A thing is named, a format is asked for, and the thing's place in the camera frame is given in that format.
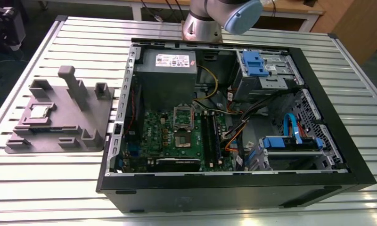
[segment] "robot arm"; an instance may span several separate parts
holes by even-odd
[[[230,34],[242,34],[262,12],[259,0],[193,0],[183,24],[186,40],[218,41],[221,26]]]
[[[13,7],[0,8],[0,52],[17,51],[25,38],[19,12]]]

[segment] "green motherboard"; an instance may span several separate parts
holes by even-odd
[[[203,124],[206,117],[213,119],[211,125]],[[214,136],[213,134],[203,136],[207,129],[214,131]],[[145,164],[147,159],[159,157],[185,158],[201,161],[199,171],[231,171],[231,154],[223,152],[218,143],[217,147],[214,144],[215,137],[218,140],[225,131],[225,117],[219,113],[179,111],[177,114],[175,111],[146,111],[139,154],[135,160],[130,158],[130,164],[138,166]],[[145,167],[134,168],[135,172],[145,171]]]

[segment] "motherboard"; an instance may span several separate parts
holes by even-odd
[[[127,144],[123,171],[231,171],[231,153],[219,146],[226,131],[225,116],[215,112],[194,113],[191,107],[173,111],[145,111],[139,145]]]

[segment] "ram slot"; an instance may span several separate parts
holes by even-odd
[[[215,165],[219,160],[219,158],[217,157],[217,152],[219,150],[215,150],[218,130],[217,129],[214,130],[214,127],[213,127],[214,115],[209,114],[206,119],[207,119],[206,123],[207,123],[207,134],[209,134],[209,142],[210,142],[209,152],[210,152],[210,157],[211,157],[211,163],[213,165]]]
[[[202,136],[202,149],[205,165],[211,165],[210,145],[209,145],[209,130],[207,130],[207,115],[205,112],[201,114],[201,136]]]
[[[219,134],[218,134],[218,123],[215,121],[215,114],[213,113],[211,114],[211,123],[213,123],[213,137],[214,137],[214,143],[213,143],[213,146],[214,146],[214,158],[215,158],[215,163],[219,163],[219,160],[221,160],[221,141],[219,141]]]

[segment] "yellow wire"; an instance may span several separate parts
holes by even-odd
[[[206,67],[203,67],[203,66],[201,66],[201,65],[197,65],[197,66],[198,66],[199,68],[202,68],[202,69],[211,75],[213,80],[214,80],[214,89],[213,89],[213,92],[211,92],[207,96],[205,96],[205,97],[194,98],[194,100],[203,100],[203,99],[211,97],[211,95],[213,95],[213,94],[215,93],[215,91],[218,90],[218,79],[215,78],[214,74],[210,72],[210,70],[209,70]]]

